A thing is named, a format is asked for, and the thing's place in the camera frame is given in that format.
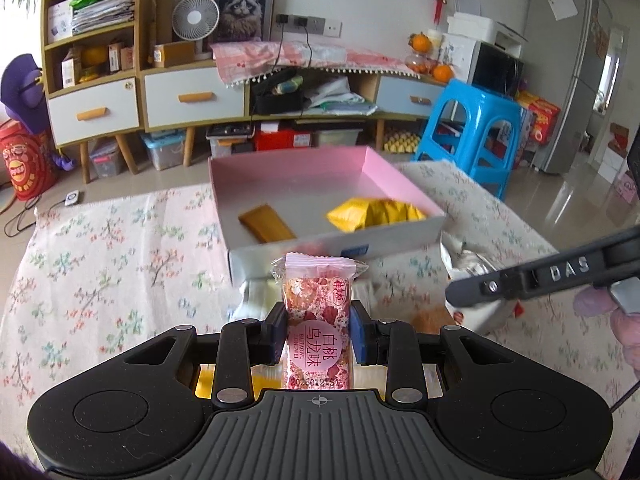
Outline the right hand pink glove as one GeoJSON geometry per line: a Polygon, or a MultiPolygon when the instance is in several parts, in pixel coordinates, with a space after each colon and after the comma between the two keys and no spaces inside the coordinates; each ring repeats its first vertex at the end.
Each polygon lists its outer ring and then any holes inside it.
{"type": "Polygon", "coordinates": [[[607,288],[587,287],[575,296],[574,311],[579,316],[608,314],[614,337],[623,346],[625,362],[639,376],[639,315],[627,314],[607,288]]]}

